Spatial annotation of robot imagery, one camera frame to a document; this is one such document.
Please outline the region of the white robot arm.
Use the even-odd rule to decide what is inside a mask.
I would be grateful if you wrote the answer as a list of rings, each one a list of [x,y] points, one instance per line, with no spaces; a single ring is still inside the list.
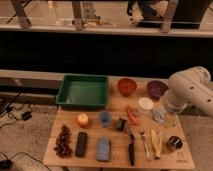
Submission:
[[[196,106],[213,118],[213,90],[208,87],[210,72],[201,66],[192,67],[172,74],[168,79],[169,89],[162,97],[166,128],[177,124],[177,115],[188,104]]]

